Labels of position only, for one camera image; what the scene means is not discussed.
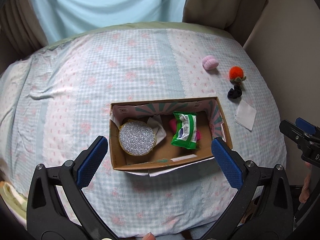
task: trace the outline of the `label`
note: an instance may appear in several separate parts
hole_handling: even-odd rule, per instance
[[[190,134],[190,126],[189,126],[189,116],[180,114],[179,116],[181,122],[182,122],[182,127],[180,128],[178,132],[178,137],[177,139],[186,141],[188,139],[188,136]]]
[[[177,162],[177,161],[186,160],[186,159],[190,159],[190,158],[194,158],[194,157],[197,157],[197,155],[190,154],[190,155],[185,155],[185,156],[181,156],[181,157],[172,158],[171,160],[173,162]]]
[[[192,116],[193,118],[193,133],[191,137],[192,142],[197,142],[197,126],[196,126],[196,116]]]

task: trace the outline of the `human hand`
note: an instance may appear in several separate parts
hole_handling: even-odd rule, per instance
[[[305,162],[305,165],[311,169],[311,164],[310,163],[307,163]],[[306,178],[304,179],[304,183],[303,183],[303,187],[302,187],[302,190],[301,190],[301,194],[299,196],[299,201],[301,203],[305,203],[308,198],[310,197],[310,190],[309,190],[309,185],[310,185],[310,173],[306,176]]]
[[[150,232],[148,234],[146,234],[142,240],[156,240],[156,237]]]

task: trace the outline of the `open cardboard box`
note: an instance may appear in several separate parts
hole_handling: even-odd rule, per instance
[[[196,112],[196,128],[201,134],[197,149],[188,150],[171,145],[174,133],[169,121],[173,112]],[[152,151],[144,156],[127,154],[119,143],[119,128],[128,119],[147,122],[149,117],[159,114],[166,137]],[[138,175],[162,174],[179,167],[212,159],[211,141],[222,137],[232,148],[228,125],[217,97],[170,99],[150,102],[112,103],[110,110],[109,149],[114,170]]]

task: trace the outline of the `checkered bedsheet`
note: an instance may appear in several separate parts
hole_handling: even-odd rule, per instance
[[[220,62],[210,73],[201,65],[207,55]],[[252,132],[235,122],[239,101],[227,99],[233,65],[247,76],[242,99],[257,110]],[[89,34],[12,64],[0,91],[1,169],[25,196],[38,163],[61,165],[98,135],[108,138],[112,102],[218,96],[234,150],[261,166],[285,165],[276,103],[233,39],[178,29]],[[130,237],[215,221],[236,190],[214,160],[150,178],[114,171],[107,154],[83,192],[119,237]]]

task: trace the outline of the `white tissue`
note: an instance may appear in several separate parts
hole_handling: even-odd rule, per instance
[[[153,132],[156,135],[156,145],[161,142],[167,135],[162,127],[161,117],[159,115],[154,115],[148,119],[147,124],[151,126]]]
[[[241,100],[236,111],[236,122],[247,128],[249,131],[252,131],[256,113],[256,109],[249,106],[246,101]]]

